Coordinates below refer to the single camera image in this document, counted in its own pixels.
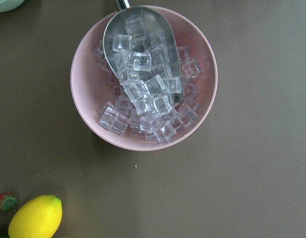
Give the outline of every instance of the pink bowl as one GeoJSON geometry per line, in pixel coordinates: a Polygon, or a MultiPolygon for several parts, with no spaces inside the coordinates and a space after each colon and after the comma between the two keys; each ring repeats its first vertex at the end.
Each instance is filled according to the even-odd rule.
{"type": "Polygon", "coordinates": [[[71,91],[76,108],[88,127],[105,141],[118,147],[152,151],[172,146],[192,134],[208,115],[217,89],[217,65],[209,42],[203,33],[188,19],[166,8],[150,6],[162,14],[172,26],[177,46],[188,46],[192,58],[197,58],[203,70],[197,78],[199,95],[195,101],[201,105],[198,110],[199,121],[190,128],[178,132],[168,143],[145,141],[141,134],[126,131],[118,136],[97,124],[97,111],[107,101],[113,102],[111,87],[107,84],[107,74],[97,65],[92,49],[103,37],[107,23],[116,12],[97,22],[79,44],[71,68],[71,91]]]}

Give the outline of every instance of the light green cup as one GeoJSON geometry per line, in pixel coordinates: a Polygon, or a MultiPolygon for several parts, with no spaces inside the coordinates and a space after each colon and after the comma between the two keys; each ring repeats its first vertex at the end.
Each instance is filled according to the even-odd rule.
{"type": "Polygon", "coordinates": [[[24,0],[0,0],[0,12],[10,11],[20,6],[24,0]]]}

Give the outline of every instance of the silver scoop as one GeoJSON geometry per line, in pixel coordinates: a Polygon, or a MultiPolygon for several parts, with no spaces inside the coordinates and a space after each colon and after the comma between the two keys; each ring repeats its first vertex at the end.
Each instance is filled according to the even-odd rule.
{"type": "MultiPolygon", "coordinates": [[[[177,46],[173,30],[168,21],[158,12],[145,6],[130,6],[128,0],[115,0],[118,13],[108,23],[103,35],[103,50],[107,61],[116,76],[118,70],[114,64],[113,55],[116,53],[112,48],[112,39],[117,34],[127,34],[125,21],[133,16],[141,16],[146,27],[146,33],[163,32],[167,42],[168,55],[170,58],[170,68],[173,76],[182,78],[177,46]]],[[[179,103],[184,98],[184,94],[173,94],[174,103],[179,103]]]]}

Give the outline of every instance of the scoop handle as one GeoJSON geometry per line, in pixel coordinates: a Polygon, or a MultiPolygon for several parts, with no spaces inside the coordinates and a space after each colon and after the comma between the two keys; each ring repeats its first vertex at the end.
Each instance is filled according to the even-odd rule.
{"type": "Polygon", "coordinates": [[[118,11],[122,11],[123,9],[130,7],[128,0],[115,0],[115,4],[117,6],[118,11]]]}

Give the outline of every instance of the red strawberry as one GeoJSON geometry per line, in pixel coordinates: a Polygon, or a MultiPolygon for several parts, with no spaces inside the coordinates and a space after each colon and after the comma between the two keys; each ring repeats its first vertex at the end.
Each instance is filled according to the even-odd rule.
{"type": "Polygon", "coordinates": [[[17,201],[16,197],[10,192],[0,194],[0,212],[13,210],[17,201]]]}

